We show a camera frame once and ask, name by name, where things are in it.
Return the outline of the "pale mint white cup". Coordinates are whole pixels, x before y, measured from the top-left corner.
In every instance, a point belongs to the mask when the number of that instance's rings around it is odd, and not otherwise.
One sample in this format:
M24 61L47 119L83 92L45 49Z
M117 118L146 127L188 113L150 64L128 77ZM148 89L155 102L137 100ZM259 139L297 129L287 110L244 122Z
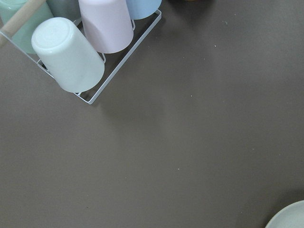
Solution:
M59 86L67 92L90 90L103 77L105 64L76 25L62 17L42 22L31 44Z

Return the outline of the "pink plastic cup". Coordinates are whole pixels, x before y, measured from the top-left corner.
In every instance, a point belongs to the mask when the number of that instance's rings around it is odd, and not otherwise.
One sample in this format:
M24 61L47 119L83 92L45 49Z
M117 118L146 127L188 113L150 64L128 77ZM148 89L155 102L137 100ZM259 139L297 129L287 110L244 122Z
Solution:
M85 36L99 53L122 51L133 40L133 27L124 0L80 0Z

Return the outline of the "white round plate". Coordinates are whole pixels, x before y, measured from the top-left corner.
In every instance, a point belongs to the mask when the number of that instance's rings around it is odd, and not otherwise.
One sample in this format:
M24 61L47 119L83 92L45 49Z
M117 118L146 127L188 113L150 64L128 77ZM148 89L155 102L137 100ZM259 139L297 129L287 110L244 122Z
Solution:
M304 201L292 203L277 212L266 224L266 228L303 228Z

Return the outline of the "light blue plastic cup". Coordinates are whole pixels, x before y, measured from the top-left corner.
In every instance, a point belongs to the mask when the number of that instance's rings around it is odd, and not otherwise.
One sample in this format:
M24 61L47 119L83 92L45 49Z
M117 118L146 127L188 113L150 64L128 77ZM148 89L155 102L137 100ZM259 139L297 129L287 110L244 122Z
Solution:
M152 15L161 5L162 0L126 0L130 18L144 19Z

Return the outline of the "green plastic cup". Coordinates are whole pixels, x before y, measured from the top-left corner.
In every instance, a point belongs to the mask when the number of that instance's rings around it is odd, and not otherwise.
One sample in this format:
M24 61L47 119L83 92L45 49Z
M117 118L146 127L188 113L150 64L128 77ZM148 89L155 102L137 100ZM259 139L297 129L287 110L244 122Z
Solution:
M27 0L1 0L0 1L0 19L6 24L13 15L21 9ZM34 30L47 19L53 18L53 14L46 2L30 17L30 19L13 35L12 41L27 54L35 54L31 44L31 38Z

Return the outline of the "grey plastic cup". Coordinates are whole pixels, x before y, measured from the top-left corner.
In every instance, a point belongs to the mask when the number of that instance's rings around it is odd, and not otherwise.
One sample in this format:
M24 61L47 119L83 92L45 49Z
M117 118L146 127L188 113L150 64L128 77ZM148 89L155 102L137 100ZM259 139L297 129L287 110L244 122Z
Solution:
M71 21L81 18L78 0L47 0L54 17L63 17Z

